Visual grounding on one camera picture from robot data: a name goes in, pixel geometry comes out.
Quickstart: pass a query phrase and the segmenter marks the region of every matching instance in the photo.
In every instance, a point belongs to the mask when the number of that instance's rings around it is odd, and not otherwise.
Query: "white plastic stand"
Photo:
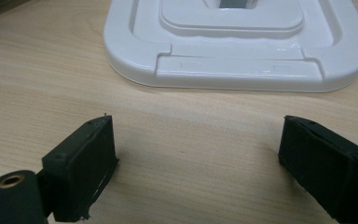
[[[112,0],[111,65],[155,87],[333,91],[358,76],[351,0]]]

